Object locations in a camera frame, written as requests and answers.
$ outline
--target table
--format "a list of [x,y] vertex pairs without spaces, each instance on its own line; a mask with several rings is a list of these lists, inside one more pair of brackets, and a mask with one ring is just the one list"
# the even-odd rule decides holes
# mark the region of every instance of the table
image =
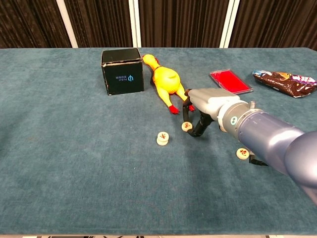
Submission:
[[[103,50],[0,50],[0,234],[317,234],[317,208],[289,177],[238,160],[242,145],[216,123],[200,138],[185,134],[147,66],[144,92],[108,96]],[[263,69],[317,79],[313,50],[140,52],[175,69],[185,88],[216,87],[209,73],[231,68],[254,87],[242,100],[317,128],[317,93],[294,99],[252,77]],[[167,146],[156,144],[160,131]]]

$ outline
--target brown curtain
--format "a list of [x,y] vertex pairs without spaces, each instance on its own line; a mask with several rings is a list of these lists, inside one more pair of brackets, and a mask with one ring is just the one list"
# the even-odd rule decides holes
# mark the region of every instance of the brown curtain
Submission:
[[317,50],[317,0],[240,0],[229,47]]
[[56,0],[1,0],[0,48],[71,47]]
[[142,47],[219,47],[229,0],[139,0]]
[[129,0],[65,0],[78,47],[131,47]]

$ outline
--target black box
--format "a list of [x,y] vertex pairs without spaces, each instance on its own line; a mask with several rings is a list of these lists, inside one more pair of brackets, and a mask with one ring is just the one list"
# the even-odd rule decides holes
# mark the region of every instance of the black box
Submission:
[[144,91],[142,57],[137,48],[103,51],[101,67],[108,95]]

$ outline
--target yellow rubber chicken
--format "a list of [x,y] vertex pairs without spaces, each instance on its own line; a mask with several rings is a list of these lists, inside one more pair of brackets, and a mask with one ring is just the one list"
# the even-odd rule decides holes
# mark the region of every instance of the yellow rubber chicken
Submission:
[[[169,99],[169,95],[174,93],[181,97],[183,101],[187,99],[178,73],[173,69],[161,66],[152,55],[144,55],[143,62],[153,70],[153,82],[157,88],[159,97],[165,102],[171,113],[178,114],[179,110]],[[189,109],[191,111],[195,110],[193,105]]]

